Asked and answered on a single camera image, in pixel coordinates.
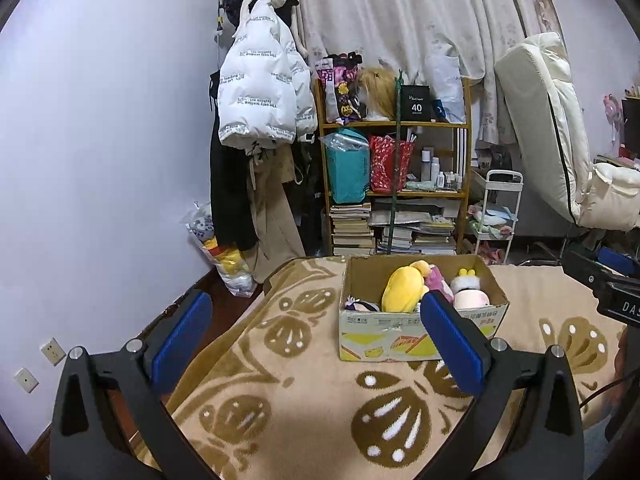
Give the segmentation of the pink square plush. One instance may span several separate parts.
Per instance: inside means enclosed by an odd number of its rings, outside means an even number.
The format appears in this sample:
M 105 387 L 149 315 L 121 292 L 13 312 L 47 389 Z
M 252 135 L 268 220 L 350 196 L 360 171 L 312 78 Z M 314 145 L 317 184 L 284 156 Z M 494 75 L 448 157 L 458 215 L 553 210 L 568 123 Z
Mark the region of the pink square plush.
M 475 310 L 489 306 L 489 297 L 480 289 L 463 289 L 454 295 L 454 308 L 458 311 Z

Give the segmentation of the black box with 40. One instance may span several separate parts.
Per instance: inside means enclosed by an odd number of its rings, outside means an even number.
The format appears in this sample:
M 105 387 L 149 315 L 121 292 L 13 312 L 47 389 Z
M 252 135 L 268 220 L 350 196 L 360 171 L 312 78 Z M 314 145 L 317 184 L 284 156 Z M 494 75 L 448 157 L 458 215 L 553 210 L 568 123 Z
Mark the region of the black box with 40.
M 429 122 L 431 114 L 429 86 L 404 84 L 400 88 L 400 119 L 403 122 Z

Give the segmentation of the black coat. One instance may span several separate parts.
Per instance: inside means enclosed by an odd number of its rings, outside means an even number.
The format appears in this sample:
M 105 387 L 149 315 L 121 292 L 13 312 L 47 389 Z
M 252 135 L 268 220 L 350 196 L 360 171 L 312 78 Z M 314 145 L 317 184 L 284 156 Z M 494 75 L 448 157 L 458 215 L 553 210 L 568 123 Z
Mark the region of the black coat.
M 210 75 L 209 83 L 209 103 L 215 107 L 209 155 L 210 208 L 218 244 L 247 252 L 258 242 L 247 189 L 248 157 L 243 151 L 220 142 L 219 81 L 220 71 L 217 70 Z

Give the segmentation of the teal shopping bag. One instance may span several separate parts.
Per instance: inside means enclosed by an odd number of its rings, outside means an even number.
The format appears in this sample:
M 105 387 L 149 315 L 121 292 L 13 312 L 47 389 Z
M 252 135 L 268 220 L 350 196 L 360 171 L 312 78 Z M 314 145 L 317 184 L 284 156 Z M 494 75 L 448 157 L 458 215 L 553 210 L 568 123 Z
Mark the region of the teal shopping bag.
M 339 128 L 328 134 L 326 148 L 331 193 L 337 204 L 361 203 L 369 189 L 370 148 L 356 130 Z

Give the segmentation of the green pole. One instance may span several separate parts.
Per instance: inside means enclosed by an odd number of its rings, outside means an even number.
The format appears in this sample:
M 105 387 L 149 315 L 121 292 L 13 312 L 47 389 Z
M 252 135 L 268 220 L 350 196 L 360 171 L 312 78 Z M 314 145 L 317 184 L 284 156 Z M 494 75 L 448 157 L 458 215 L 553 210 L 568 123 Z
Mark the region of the green pole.
M 393 249 L 396 212 L 397 212 L 397 199 L 398 199 L 398 186 L 400 180 L 400 166 L 401 166 L 401 119 L 400 119 L 400 88 L 402 87 L 402 70 L 398 70 L 398 75 L 395 79 L 395 91 L 396 91 L 396 112 L 395 112 L 395 144 L 394 144 L 394 177 L 392 186 L 392 206 L 390 206 L 390 224 L 388 225 L 387 233 L 387 245 L 386 255 L 390 255 Z

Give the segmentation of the floral curtain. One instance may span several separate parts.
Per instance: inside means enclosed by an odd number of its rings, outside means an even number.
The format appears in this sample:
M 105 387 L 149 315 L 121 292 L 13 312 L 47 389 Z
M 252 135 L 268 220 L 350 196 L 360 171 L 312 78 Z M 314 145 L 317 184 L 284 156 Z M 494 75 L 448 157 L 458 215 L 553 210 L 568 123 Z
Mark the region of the floral curtain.
M 311 63 L 355 51 L 367 66 L 431 82 L 438 63 L 456 60 L 480 87 L 478 137 L 489 144 L 515 141 L 496 62 L 525 38 L 561 29 L 552 0 L 298 1 L 294 26 Z

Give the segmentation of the red gift bag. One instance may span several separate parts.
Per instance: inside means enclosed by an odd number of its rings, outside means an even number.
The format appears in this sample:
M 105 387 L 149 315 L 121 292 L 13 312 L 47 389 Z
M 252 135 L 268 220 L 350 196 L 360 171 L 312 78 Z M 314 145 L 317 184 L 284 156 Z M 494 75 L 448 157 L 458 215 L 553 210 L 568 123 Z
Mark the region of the red gift bag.
M 370 148 L 370 190 L 375 193 L 390 194 L 394 177 L 394 138 L 391 136 L 371 136 Z M 401 140 L 401 166 L 398 192 L 406 185 L 408 167 L 413 151 L 413 143 Z

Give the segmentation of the pink plush bear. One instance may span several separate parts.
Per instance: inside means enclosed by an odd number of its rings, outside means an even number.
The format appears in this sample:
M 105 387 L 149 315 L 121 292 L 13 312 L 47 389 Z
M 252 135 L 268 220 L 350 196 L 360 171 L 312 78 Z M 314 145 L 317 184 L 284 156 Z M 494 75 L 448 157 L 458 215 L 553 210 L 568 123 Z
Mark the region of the pink plush bear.
M 438 290 L 441 292 L 445 298 L 449 302 L 454 301 L 454 293 L 452 292 L 450 286 L 442 276 L 442 272 L 440 272 L 439 267 L 434 264 L 429 264 L 430 272 L 428 272 L 427 277 L 424 278 L 425 286 L 431 292 L 432 290 Z

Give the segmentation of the blond wig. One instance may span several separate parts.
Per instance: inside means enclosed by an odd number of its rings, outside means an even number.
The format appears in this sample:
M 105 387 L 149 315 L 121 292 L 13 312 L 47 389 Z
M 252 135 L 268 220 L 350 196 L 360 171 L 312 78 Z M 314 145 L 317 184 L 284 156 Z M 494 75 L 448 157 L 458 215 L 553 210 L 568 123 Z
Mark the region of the blond wig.
M 396 75 L 387 67 L 363 67 L 358 74 L 361 102 L 370 122 L 396 118 Z

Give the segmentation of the plastic bag of toys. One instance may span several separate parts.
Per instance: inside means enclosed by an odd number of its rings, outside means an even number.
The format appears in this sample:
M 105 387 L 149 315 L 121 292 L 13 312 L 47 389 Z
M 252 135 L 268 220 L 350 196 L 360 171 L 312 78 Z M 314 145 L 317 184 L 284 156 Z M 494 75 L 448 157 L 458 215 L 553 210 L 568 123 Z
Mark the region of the plastic bag of toys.
M 195 202 L 182 222 L 198 248 L 216 269 L 232 296 L 250 298 L 256 289 L 256 282 L 250 269 L 235 246 L 219 244 L 214 228 L 210 203 Z

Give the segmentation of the wall socket lower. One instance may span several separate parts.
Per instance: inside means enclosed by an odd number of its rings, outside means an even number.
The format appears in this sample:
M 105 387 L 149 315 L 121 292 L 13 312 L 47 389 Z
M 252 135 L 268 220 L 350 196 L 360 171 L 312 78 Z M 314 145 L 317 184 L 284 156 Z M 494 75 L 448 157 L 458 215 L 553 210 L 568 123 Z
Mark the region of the wall socket lower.
M 32 393 L 39 385 L 38 379 L 25 367 L 14 374 L 14 379 L 26 393 Z

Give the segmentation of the beige patterned blanket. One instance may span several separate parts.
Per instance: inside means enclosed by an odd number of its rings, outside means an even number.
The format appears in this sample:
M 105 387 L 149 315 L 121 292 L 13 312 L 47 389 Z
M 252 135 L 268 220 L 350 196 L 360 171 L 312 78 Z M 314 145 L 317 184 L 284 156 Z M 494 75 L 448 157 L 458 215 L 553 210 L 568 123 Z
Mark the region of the beige patterned blanket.
M 418 336 L 393 336 L 390 356 L 371 336 L 341 340 L 346 299 L 377 302 L 406 256 L 295 260 L 270 278 L 264 300 L 189 365 L 167 407 L 225 479 L 411 479 L 470 405 Z M 590 290 L 557 266 L 485 266 L 464 256 L 495 304 L 512 348 L 561 346 L 582 420 L 608 399 L 623 333 Z

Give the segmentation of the beige trench coat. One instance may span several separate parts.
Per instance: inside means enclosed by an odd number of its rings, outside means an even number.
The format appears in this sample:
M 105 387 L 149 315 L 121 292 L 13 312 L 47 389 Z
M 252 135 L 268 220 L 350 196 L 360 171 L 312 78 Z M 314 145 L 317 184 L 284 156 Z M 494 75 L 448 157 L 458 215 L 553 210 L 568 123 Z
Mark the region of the beige trench coat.
M 288 145 L 262 151 L 250 159 L 247 191 L 257 243 L 243 252 L 243 258 L 258 284 L 288 261 L 305 255 L 283 188 L 293 180 L 294 160 Z

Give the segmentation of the stack of books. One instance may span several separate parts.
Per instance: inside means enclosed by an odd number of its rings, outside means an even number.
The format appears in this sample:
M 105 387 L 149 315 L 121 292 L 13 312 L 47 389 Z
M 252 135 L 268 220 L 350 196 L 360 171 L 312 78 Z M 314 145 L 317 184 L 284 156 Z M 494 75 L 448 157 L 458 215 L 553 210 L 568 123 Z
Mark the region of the stack of books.
M 370 203 L 332 205 L 331 247 L 334 256 L 367 256 L 375 252 L 376 239 L 370 227 Z

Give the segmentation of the white fluffy plush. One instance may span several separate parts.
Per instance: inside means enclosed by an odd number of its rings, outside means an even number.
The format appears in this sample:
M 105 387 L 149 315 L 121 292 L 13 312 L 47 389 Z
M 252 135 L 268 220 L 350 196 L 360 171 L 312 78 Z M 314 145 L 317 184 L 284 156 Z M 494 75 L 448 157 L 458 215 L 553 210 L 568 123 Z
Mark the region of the white fluffy plush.
M 480 290 L 480 278 L 476 275 L 474 269 L 461 268 L 458 274 L 449 284 L 454 294 L 462 292 L 462 290 Z

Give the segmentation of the cardboard box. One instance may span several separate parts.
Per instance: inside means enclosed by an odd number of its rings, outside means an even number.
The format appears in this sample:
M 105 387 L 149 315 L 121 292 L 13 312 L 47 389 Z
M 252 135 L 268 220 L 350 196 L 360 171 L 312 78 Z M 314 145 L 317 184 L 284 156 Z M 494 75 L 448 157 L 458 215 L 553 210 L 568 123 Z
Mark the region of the cardboard box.
M 439 354 L 420 319 L 420 308 L 410 313 L 346 311 L 348 296 L 374 302 L 379 307 L 387 281 L 401 266 L 425 260 L 439 267 L 450 284 L 461 268 L 474 269 L 480 278 L 480 290 L 490 306 L 458 311 L 473 321 L 488 338 L 495 335 L 510 302 L 484 261 L 473 255 L 426 256 L 376 255 L 348 260 L 340 308 L 338 309 L 338 355 L 346 362 L 418 362 L 437 360 Z

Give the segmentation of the white reclining chair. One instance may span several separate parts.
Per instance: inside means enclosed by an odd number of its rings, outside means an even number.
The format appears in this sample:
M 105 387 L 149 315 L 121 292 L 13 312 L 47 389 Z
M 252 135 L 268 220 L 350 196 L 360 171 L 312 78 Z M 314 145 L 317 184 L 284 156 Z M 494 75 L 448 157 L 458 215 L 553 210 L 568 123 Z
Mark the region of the white reclining chair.
M 525 183 L 566 221 L 628 232 L 639 225 L 639 173 L 590 157 L 588 134 L 560 35 L 543 32 L 495 64 L 518 140 Z

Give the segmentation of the wooden bookshelf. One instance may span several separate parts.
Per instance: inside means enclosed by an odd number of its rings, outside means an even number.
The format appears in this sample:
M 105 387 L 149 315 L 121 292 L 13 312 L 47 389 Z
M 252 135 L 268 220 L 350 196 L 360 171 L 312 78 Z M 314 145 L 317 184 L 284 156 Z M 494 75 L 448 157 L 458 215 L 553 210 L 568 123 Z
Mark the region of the wooden bookshelf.
M 377 192 L 367 192 L 367 198 L 377 200 L 382 197 L 390 197 L 392 204 L 390 205 L 390 234 L 393 235 L 395 226 L 395 216 L 397 211 L 397 201 L 400 198 L 442 198 L 443 200 L 460 200 L 456 228 L 454 236 L 456 237 L 456 248 L 459 250 L 462 246 L 462 240 L 466 229 L 466 211 L 469 206 L 470 188 L 472 179 L 472 118 L 471 118 L 471 81 L 469 78 L 461 78 L 461 89 L 463 91 L 463 104 L 465 108 L 465 122 L 461 124 L 452 124 L 451 122 L 404 122 L 400 120 L 400 90 L 398 81 L 396 81 L 396 119 L 394 122 L 351 122 L 348 126 L 358 130 L 364 130 L 364 133 L 370 133 L 368 129 L 373 129 L 373 133 L 380 133 L 383 129 L 393 133 L 392 137 L 395 141 L 394 161 L 392 165 L 393 183 L 392 192 L 390 194 L 381 194 Z M 326 92 L 324 92 L 322 82 L 319 79 L 314 81 L 314 99 L 319 112 L 319 139 L 323 139 L 328 131 L 336 130 L 341 127 L 337 122 L 326 122 Z M 400 190 L 400 163 L 401 163 L 401 144 L 404 140 L 402 136 L 402 128 L 423 128 L 448 131 L 451 134 L 451 150 L 444 148 L 436 148 L 435 154 L 444 159 L 449 159 L 451 169 L 456 174 L 461 174 L 463 184 L 459 191 L 404 191 Z M 320 153 L 322 162 L 323 177 L 323 199 L 324 199 L 324 218 L 326 218 L 326 242 L 328 243 L 328 251 L 333 254 L 333 221 L 330 217 L 331 206 L 334 205 L 332 188 L 329 181 L 328 159 L 326 158 L 326 146 L 320 142 Z

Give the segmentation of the white puffer jacket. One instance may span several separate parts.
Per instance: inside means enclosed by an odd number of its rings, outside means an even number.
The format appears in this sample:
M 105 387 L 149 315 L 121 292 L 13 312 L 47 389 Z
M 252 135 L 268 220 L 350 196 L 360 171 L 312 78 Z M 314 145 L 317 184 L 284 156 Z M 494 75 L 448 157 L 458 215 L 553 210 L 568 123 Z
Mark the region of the white puffer jacket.
M 246 154 L 311 143 L 318 128 L 311 70 L 279 13 L 297 0 L 243 0 L 221 65 L 220 143 Z

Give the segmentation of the white haired plush doll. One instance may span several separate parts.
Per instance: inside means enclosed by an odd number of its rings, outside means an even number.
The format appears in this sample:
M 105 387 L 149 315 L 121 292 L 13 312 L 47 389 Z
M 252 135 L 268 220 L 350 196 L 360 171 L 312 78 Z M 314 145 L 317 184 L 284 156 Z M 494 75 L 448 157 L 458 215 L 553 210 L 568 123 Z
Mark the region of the white haired plush doll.
M 374 302 L 355 298 L 353 296 L 348 296 L 346 298 L 346 301 L 344 303 L 344 309 L 346 311 L 354 311 L 354 312 L 362 312 L 362 313 L 381 311 L 381 308 Z

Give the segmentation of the yellow plush toy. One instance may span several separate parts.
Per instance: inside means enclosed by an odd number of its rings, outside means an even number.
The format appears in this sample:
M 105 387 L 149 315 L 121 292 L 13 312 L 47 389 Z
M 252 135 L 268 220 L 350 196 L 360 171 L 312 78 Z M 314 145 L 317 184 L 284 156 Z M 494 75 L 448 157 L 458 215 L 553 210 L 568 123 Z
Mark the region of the yellow plush toy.
M 425 260 L 415 261 L 396 269 L 387 281 L 381 309 L 386 313 L 410 313 L 416 310 L 428 292 L 425 280 L 431 267 Z

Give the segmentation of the white trolley cart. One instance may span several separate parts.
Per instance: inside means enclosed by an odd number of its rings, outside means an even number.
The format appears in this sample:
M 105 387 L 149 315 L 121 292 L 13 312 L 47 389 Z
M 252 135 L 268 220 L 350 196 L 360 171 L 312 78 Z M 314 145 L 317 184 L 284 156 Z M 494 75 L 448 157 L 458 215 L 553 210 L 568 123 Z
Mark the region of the white trolley cart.
M 469 206 L 473 252 L 491 263 L 506 263 L 510 256 L 524 188 L 523 175 L 509 169 L 472 170 L 472 183 L 482 199 Z

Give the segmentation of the wall socket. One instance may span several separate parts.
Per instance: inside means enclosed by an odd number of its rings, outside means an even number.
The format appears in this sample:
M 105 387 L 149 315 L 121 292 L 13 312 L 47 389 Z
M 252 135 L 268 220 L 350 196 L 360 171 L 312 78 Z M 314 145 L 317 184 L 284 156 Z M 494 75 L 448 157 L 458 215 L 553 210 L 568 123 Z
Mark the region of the wall socket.
M 14 374 L 14 379 L 26 393 L 32 393 L 39 385 L 38 379 L 25 367 Z
M 53 366 L 60 364 L 66 357 L 65 350 L 55 338 L 50 338 L 47 342 L 42 344 L 40 346 L 40 352 Z

